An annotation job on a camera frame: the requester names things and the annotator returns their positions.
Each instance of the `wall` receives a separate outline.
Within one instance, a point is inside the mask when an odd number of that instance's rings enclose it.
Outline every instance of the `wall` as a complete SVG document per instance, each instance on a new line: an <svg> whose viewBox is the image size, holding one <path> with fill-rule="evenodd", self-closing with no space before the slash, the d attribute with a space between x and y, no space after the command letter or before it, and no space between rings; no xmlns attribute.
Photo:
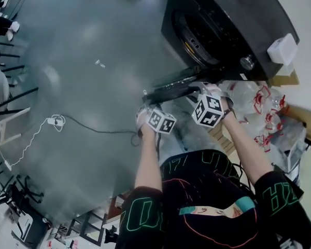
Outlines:
<svg viewBox="0 0 311 249"><path fill-rule="evenodd" d="M289 103L311 110L311 0L279 1L301 39L294 62L300 85L283 86L281 91Z"/></svg>

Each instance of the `sleeve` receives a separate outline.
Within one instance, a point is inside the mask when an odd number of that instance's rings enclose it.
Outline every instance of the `sleeve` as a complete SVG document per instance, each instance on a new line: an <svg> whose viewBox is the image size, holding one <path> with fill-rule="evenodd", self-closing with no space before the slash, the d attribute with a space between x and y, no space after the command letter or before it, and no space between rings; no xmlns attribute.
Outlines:
<svg viewBox="0 0 311 249"><path fill-rule="evenodd" d="M256 199L270 228L285 239L311 247L311 222L281 172L268 172L255 184Z"/></svg>
<svg viewBox="0 0 311 249"><path fill-rule="evenodd" d="M149 187L137 187L122 206L116 249L161 249L165 240L163 194Z"/></svg>

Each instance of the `white box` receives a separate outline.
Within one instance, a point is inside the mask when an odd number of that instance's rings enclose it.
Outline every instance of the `white box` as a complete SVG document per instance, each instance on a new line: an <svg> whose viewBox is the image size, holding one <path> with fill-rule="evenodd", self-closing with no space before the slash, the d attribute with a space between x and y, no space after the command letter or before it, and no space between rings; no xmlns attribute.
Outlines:
<svg viewBox="0 0 311 249"><path fill-rule="evenodd" d="M285 37L273 42L267 52L272 62L289 66L297 54L297 49L294 37L288 33Z"/></svg>
<svg viewBox="0 0 311 249"><path fill-rule="evenodd" d="M223 114L220 97L203 94L193 111L192 118L197 125L214 128L221 121Z"/></svg>

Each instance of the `black t-shirt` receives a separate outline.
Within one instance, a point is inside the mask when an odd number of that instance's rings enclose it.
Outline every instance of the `black t-shirt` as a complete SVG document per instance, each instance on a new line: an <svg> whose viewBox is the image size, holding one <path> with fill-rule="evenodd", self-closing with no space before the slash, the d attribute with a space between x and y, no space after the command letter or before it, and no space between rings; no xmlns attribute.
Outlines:
<svg viewBox="0 0 311 249"><path fill-rule="evenodd" d="M311 246L311 223L287 179L269 172L256 198L216 150L167 159L163 192L136 188L123 204L116 248L279 248L277 234Z"/></svg>

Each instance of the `knob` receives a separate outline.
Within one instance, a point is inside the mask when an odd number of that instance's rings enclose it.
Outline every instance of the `knob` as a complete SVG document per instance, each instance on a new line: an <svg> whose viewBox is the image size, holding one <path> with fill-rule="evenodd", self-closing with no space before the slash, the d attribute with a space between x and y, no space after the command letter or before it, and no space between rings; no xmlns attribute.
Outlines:
<svg viewBox="0 0 311 249"><path fill-rule="evenodd" d="M247 71L251 71L255 67L255 62L251 54L246 57L242 57L239 62L241 63L241 66Z"/></svg>

